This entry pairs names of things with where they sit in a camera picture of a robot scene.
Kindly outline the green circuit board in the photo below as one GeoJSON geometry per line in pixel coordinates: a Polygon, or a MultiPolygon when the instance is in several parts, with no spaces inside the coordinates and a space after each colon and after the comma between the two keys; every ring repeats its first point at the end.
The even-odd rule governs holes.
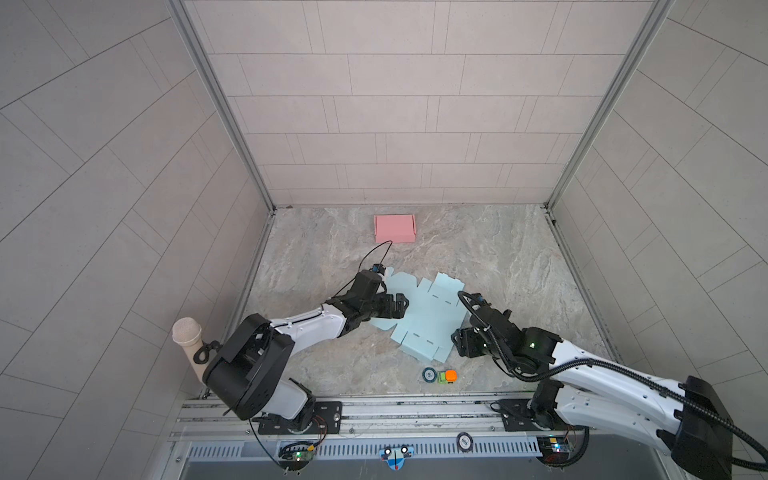
{"type": "Polygon", "coordinates": [[[300,471],[315,457],[317,445],[313,442],[299,441],[282,446],[278,452],[279,464],[287,471],[300,471]]]}
{"type": "Polygon", "coordinates": [[[575,446],[564,436],[544,436],[536,438],[541,456],[538,460],[544,465],[562,465],[576,453],[575,446]]]}

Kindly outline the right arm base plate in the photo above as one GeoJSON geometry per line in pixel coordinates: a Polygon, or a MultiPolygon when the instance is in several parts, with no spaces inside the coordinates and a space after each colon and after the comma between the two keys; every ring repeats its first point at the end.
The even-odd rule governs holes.
{"type": "Polygon", "coordinates": [[[555,434],[571,430],[582,432],[585,429],[584,426],[567,424],[556,412],[557,406],[555,400],[505,398],[491,403],[490,409],[501,417],[508,432],[555,434]]]}

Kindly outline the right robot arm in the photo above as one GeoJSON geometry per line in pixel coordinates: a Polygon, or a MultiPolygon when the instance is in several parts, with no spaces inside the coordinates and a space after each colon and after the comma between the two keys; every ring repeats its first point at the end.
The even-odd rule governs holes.
{"type": "Polygon", "coordinates": [[[452,341],[467,358],[490,357],[537,389],[528,417],[544,429],[598,429],[657,449],[698,479],[729,479],[733,467],[764,472],[767,449],[733,421],[715,388],[679,382],[594,355],[538,327],[520,328],[479,293],[461,291],[469,326],[452,341]]]}

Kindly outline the orange green small toy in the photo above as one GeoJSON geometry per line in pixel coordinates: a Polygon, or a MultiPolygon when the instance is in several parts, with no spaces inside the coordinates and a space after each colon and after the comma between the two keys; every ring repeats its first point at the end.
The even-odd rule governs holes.
{"type": "Polygon", "coordinates": [[[438,382],[440,384],[452,384],[458,380],[458,373],[455,370],[444,370],[438,373],[438,382]]]}

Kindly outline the light blue paper box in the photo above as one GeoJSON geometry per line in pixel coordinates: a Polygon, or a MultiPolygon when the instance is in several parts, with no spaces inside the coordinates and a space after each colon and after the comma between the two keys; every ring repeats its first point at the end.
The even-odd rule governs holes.
{"type": "Polygon", "coordinates": [[[372,318],[370,323],[380,330],[392,330],[391,339],[404,353],[424,362],[445,363],[454,348],[451,335],[461,327],[466,308],[458,298],[465,284],[444,273],[434,281],[404,272],[386,269],[388,292],[402,293],[409,301],[402,319],[372,318]]]}

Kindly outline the right green circuit board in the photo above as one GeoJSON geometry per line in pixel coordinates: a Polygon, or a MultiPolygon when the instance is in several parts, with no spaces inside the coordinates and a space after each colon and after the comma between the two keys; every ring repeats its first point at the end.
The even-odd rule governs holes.
{"type": "Polygon", "coordinates": [[[562,465],[576,453],[575,446],[564,436],[544,436],[536,438],[541,456],[538,460],[544,465],[562,465]]]}

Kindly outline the blue red sticker tag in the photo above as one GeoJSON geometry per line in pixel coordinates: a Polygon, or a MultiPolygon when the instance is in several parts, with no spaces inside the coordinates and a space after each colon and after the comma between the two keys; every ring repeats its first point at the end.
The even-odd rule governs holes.
{"type": "Polygon", "coordinates": [[[379,457],[391,470],[399,471],[413,454],[414,448],[410,445],[387,446],[379,452],[379,457]]]}

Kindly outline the aluminium rail frame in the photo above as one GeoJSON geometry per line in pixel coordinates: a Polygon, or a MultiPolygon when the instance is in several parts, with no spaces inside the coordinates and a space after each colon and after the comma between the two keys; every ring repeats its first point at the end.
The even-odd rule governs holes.
{"type": "MultiPolygon", "coordinates": [[[[557,413],[567,424],[590,427],[600,433],[620,435],[633,441],[653,445],[658,426],[643,413],[599,398],[587,392],[564,389],[557,413]]],[[[326,443],[343,439],[374,438],[454,438],[467,432],[475,439],[502,435],[540,437],[574,433],[536,434],[504,429],[501,417],[490,404],[505,398],[530,399],[527,392],[474,395],[404,395],[321,398],[318,401],[340,401],[343,413],[338,434],[259,435],[258,417],[240,420],[226,410],[215,397],[183,402],[171,427],[173,439],[244,440],[259,435],[268,440],[317,439],[326,443]]]]}

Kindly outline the left green circuit board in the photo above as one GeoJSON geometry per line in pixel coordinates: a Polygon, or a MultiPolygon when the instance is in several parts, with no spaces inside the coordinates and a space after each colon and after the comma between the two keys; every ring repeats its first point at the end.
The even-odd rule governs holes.
{"type": "Polygon", "coordinates": [[[315,457],[317,445],[313,442],[299,441],[282,446],[278,452],[279,464],[287,471],[300,471],[315,457]]]}

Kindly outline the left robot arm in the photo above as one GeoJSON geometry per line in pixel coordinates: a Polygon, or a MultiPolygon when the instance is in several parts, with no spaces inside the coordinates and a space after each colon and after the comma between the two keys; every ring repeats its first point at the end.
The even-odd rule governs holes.
{"type": "Polygon", "coordinates": [[[224,343],[194,347],[191,361],[202,368],[202,383],[239,419],[264,413],[303,431],[312,423],[316,398],[299,382],[283,378],[292,355],[342,337],[373,318],[400,320],[408,306],[404,294],[387,290],[380,272],[360,271],[345,293],[320,307],[278,320],[252,314],[224,343]]]}

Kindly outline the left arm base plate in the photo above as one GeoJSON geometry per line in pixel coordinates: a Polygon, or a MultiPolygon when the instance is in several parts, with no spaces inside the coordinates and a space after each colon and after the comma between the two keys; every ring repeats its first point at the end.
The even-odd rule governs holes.
{"type": "Polygon", "coordinates": [[[264,414],[257,418],[257,430],[259,435],[338,434],[342,413],[343,403],[340,401],[315,401],[292,420],[264,414]]]}

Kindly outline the pink paper box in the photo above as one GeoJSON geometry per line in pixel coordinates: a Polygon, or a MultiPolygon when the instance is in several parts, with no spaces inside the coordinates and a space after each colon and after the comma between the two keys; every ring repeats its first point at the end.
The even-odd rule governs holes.
{"type": "Polygon", "coordinates": [[[413,214],[376,215],[374,217],[374,235],[377,243],[391,241],[414,243],[416,241],[416,219],[413,214]]]}

